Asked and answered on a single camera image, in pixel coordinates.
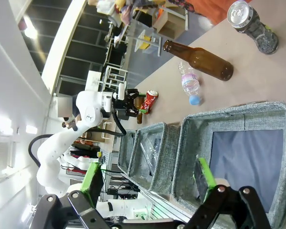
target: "brown glass bottle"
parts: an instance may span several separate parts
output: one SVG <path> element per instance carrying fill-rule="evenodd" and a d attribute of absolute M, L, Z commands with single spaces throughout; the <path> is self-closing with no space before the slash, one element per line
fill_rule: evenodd
<path fill-rule="evenodd" d="M 203 48 L 191 48 L 167 40 L 163 49 L 187 61 L 193 68 L 219 80 L 228 81 L 233 75 L 233 65 Z"/>
<path fill-rule="evenodd" d="M 142 97 L 136 97 L 134 99 L 134 106 L 137 108 L 137 109 L 140 109 L 141 108 L 141 105 L 142 103 L 144 103 L 144 98 Z M 139 111 L 138 115 L 137 115 L 137 124 L 142 124 L 142 112 Z"/>

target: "blue bottle cap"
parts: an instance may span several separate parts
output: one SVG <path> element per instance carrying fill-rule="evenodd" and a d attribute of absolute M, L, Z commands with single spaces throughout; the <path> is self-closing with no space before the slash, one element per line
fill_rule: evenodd
<path fill-rule="evenodd" d="M 197 95 L 191 95 L 189 102 L 190 102 L 190 105 L 199 105 L 200 104 L 200 97 Z"/>

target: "beige tabletop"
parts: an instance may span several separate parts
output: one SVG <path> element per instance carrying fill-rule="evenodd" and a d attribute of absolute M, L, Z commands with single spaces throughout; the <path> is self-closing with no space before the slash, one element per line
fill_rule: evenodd
<path fill-rule="evenodd" d="M 181 86 L 180 59 L 173 57 L 137 86 L 140 92 L 159 93 L 153 111 L 143 115 L 142 125 L 130 118 L 124 127 L 137 129 L 157 122 L 180 122 L 189 114 L 253 101 L 286 102 L 286 0 L 253 0 L 250 4 L 259 13 L 261 22 L 278 35 L 276 53 L 262 54 L 251 38 L 237 33 L 224 20 L 189 46 L 202 47 L 229 61 L 234 66 L 232 78 L 222 82 L 198 72 L 204 103 L 192 106 Z"/>

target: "storage basket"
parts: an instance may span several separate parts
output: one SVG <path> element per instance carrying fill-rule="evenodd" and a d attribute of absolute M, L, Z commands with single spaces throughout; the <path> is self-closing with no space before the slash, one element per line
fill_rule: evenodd
<path fill-rule="evenodd" d="M 127 130 L 126 135 L 121 137 L 120 151 L 118 156 L 118 168 L 128 174 L 130 159 L 133 152 L 135 130 Z"/>
<path fill-rule="evenodd" d="M 171 192 L 179 134 L 179 126 L 165 123 L 143 127 L 137 131 L 128 174 L 129 179 L 140 189 L 163 194 Z M 161 140 L 159 140 L 160 145 L 154 174 L 151 176 L 140 143 L 144 136 L 154 135 L 159 135 Z"/>
<path fill-rule="evenodd" d="M 271 228 L 276 229 L 286 214 L 286 104 L 282 102 L 245 104 L 187 116 L 181 126 L 172 195 L 175 201 L 194 213 L 200 205 L 192 178 L 196 156 L 210 163 L 214 132 L 249 130 L 283 130 L 278 185 L 267 213 Z M 228 216 L 220 216 L 214 228 L 234 228 L 234 225 Z"/>

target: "bottle neck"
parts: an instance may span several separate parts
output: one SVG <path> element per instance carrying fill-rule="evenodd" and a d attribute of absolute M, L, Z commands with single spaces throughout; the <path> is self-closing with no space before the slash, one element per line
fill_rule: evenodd
<path fill-rule="evenodd" d="M 167 40 L 164 45 L 163 45 L 163 50 L 170 52 L 171 54 L 179 57 L 180 59 L 189 62 L 190 61 L 190 57 L 191 57 L 191 53 L 193 51 L 192 48 L 183 45 L 183 44 L 179 44 L 179 43 L 175 43 L 173 41 L 169 41 Z"/>

